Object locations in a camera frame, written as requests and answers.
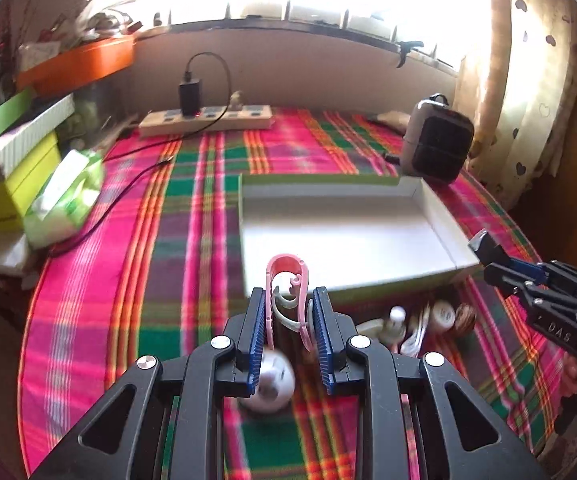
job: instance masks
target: open shallow box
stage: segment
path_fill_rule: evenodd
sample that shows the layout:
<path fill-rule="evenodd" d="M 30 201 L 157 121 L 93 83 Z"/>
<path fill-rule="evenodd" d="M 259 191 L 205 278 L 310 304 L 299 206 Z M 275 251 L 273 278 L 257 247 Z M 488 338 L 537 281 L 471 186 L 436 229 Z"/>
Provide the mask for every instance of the open shallow box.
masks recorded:
<path fill-rule="evenodd" d="M 248 175 L 240 178 L 247 294 L 268 261 L 302 258 L 309 290 L 335 308 L 463 280 L 479 267 L 459 224 L 424 180 L 410 176 Z M 288 291 L 288 276 L 275 282 Z"/>

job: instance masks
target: bolt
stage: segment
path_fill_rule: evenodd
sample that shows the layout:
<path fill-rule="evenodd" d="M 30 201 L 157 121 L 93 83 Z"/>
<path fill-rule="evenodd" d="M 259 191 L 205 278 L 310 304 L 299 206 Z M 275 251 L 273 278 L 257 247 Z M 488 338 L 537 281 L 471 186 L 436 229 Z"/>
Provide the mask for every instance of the bolt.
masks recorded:
<path fill-rule="evenodd" d="M 231 343 L 231 338 L 229 338 L 229 336 L 227 335 L 218 335 L 215 336 L 214 338 L 212 338 L 210 340 L 210 344 L 213 348 L 216 348 L 218 350 L 222 350 L 224 348 L 227 348 L 227 346 L 229 346 Z"/>
<path fill-rule="evenodd" d="M 350 344 L 355 348 L 366 348 L 370 345 L 370 339 L 365 335 L 354 335 L 350 338 Z"/>
<path fill-rule="evenodd" d="M 425 356 L 424 359 L 426 360 L 426 362 L 431 365 L 431 366 L 441 366 L 444 364 L 444 362 L 446 362 L 446 359 L 444 359 L 444 356 L 438 352 L 428 352 Z"/>
<path fill-rule="evenodd" d="M 142 370 L 148 370 L 153 368 L 157 364 L 157 359 L 152 355 L 143 355 L 137 360 L 137 368 L 142 368 Z"/>

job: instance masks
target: plaid tablecloth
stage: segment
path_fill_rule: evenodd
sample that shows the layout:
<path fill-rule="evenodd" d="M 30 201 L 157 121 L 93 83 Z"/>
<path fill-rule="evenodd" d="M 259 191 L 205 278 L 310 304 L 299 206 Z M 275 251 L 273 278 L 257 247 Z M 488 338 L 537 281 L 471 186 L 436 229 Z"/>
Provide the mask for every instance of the plaid tablecloth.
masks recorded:
<path fill-rule="evenodd" d="M 153 139 L 122 140 L 112 154 Z M 107 164 L 88 226 L 143 168 L 145 176 L 88 241 L 46 264 L 28 315 L 20 363 L 22 451 L 33 471 L 59 439 L 138 356 L 188 354 L 245 307 L 238 230 L 238 175 L 395 174 L 380 153 L 401 139 L 363 118 L 276 110 L 271 130 L 217 132 L 150 148 Z M 535 260 L 524 235 L 467 173 L 434 186 L 466 235 L 492 232 L 513 256 Z M 527 329 L 514 299 L 481 277 L 458 287 L 479 324 L 434 346 L 473 384 L 531 450 L 553 430 L 561 352 Z M 254 417 L 225 403 L 228 478 L 353 478 L 357 401 L 326 396 L 295 363 L 290 409 Z"/>

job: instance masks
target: plastic bag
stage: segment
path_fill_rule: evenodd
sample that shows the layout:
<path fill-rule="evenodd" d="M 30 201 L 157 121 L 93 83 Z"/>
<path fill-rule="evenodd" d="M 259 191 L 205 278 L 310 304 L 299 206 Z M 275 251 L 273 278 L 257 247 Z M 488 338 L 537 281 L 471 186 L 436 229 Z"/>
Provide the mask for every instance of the plastic bag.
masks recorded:
<path fill-rule="evenodd" d="M 71 150 L 24 216 L 31 246 L 39 249 L 76 235 L 100 196 L 103 182 L 101 156 Z"/>

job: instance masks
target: orange tray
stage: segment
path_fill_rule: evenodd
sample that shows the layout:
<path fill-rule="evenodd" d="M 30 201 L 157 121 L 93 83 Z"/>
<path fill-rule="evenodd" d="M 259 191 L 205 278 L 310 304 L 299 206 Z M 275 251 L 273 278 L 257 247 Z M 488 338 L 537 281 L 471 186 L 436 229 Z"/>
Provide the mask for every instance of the orange tray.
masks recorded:
<path fill-rule="evenodd" d="M 132 36 L 86 44 L 17 76 L 17 89 L 32 86 L 40 97 L 68 94 L 133 64 Z"/>

